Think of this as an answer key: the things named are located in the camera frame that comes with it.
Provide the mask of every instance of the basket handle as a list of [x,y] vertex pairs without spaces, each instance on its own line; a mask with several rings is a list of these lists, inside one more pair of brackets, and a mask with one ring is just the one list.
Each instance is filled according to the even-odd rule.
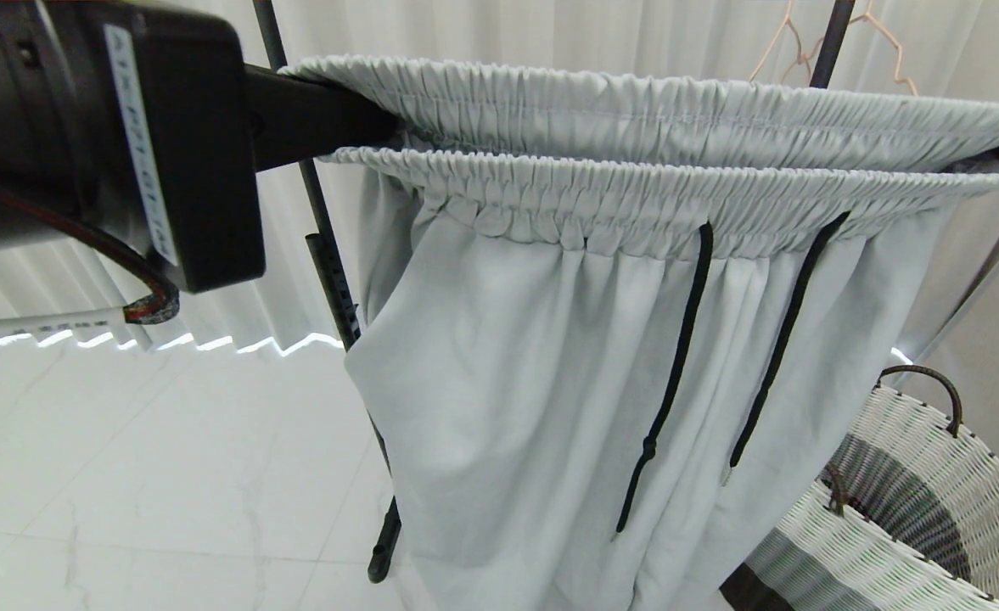
[[952,399],[952,421],[948,423],[948,427],[945,430],[948,430],[952,434],[952,437],[960,436],[960,424],[963,423],[963,401],[960,400],[960,391],[956,390],[956,386],[953,385],[952,380],[948,379],[945,374],[931,370],[929,367],[923,367],[923,365],[895,365],[895,367],[888,367],[886,370],[880,372],[880,378],[903,372],[927,375],[932,379],[936,379],[941,386],[945,387],[945,390],[948,390],[948,395]]
[[845,514],[845,506],[850,504],[850,496],[845,492],[845,484],[842,483],[842,475],[839,474],[835,463],[828,462],[824,465],[824,471],[830,476],[830,488],[832,488],[832,498],[828,502],[828,509],[835,512],[835,515],[842,517]]

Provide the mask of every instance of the woven basket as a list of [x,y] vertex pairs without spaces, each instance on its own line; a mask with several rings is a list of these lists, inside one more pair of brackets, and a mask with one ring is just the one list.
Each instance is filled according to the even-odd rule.
[[999,460],[944,414],[877,385],[814,482],[721,587],[734,608],[999,610]]

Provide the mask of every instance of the drawstring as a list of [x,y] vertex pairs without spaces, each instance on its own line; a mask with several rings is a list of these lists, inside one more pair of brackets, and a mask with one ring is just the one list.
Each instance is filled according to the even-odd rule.
[[635,488],[638,487],[639,475],[658,450],[658,434],[665,426],[669,410],[673,407],[676,388],[681,385],[681,372],[684,371],[684,361],[688,356],[688,347],[692,344],[692,333],[696,326],[696,313],[699,302],[706,287],[706,276],[710,274],[710,258],[714,250],[714,229],[709,223],[699,228],[699,260],[696,263],[696,276],[692,282],[692,293],[688,294],[688,305],[684,310],[684,322],[681,325],[681,337],[676,342],[676,356],[673,357],[673,370],[669,374],[669,383],[665,387],[665,398],[662,399],[654,424],[650,425],[650,433],[643,440],[643,455],[635,463],[635,471],[631,472],[631,483],[627,485],[627,496],[624,507],[620,511],[620,522],[616,523],[616,533],[620,533],[627,525],[627,515],[631,513],[631,503],[635,500]]
[[786,353],[786,344],[789,344],[789,335],[794,331],[794,324],[797,323],[797,316],[801,311],[801,301],[805,300],[805,290],[809,286],[809,278],[817,267],[817,261],[838,228],[845,223],[849,212],[839,214],[835,220],[825,225],[817,233],[817,239],[812,241],[805,260],[801,263],[801,271],[797,275],[797,282],[794,283],[794,292],[789,297],[789,306],[786,309],[786,317],[782,320],[782,328],[778,329],[778,339],[775,340],[774,351],[771,352],[771,362],[767,363],[766,373],[763,374],[763,383],[760,384],[759,394],[755,395],[752,402],[752,409],[748,412],[748,422],[744,423],[744,429],[737,438],[737,444],[732,448],[732,455],[729,457],[729,468],[733,469],[740,464],[740,457],[744,454],[744,446],[748,445],[752,433],[755,432],[755,423],[760,420],[760,411],[766,403],[767,394],[770,394],[771,385],[778,375],[778,368],[782,365],[783,356]]

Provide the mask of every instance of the striped basket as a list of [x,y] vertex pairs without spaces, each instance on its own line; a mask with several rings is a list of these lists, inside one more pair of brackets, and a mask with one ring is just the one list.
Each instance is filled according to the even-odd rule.
[[721,585],[737,610],[999,610],[999,460],[953,417],[886,386],[814,482]]

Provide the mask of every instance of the black metal pole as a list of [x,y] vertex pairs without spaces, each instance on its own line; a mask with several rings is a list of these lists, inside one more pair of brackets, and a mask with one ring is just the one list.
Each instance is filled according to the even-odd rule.
[[[266,56],[271,69],[279,70],[286,66],[287,55],[284,52],[284,42],[281,39],[281,28],[277,23],[277,12],[273,10],[272,0],[254,0],[254,11],[258,16],[258,27],[261,30],[261,40],[266,45]],[[341,344],[349,350],[360,337],[359,321],[356,319],[356,305],[352,301],[351,290],[348,287],[348,277],[345,275],[344,263],[337,249],[337,239],[333,234],[333,223],[329,220],[329,211],[322,194],[322,184],[317,178],[317,169],[313,160],[299,162],[302,174],[302,184],[306,189],[306,197],[310,200],[317,233],[306,236],[306,247],[310,250],[317,277],[325,291],[325,299],[333,314],[337,334]],[[386,455],[386,441],[371,421],[375,439],[382,450],[382,458],[386,468],[390,468],[390,457]],[[397,499],[390,499],[390,509],[386,511],[379,540],[371,550],[371,563],[368,565],[368,579],[378,584],[390,573],[390,564],[397,546],[397,537],[401,533],[401,515],[397,511]]]
[[853,4],[855,0],[835,0],[832,16],[828,20],[828,31],[825,32],[824,42],[820,47],[820,57],[817,57],[817,67],[812,71],[810,87],[828,88],[842,48],[842,39],[845,38],[845,30],[850,24],[850,15],[853,14]]

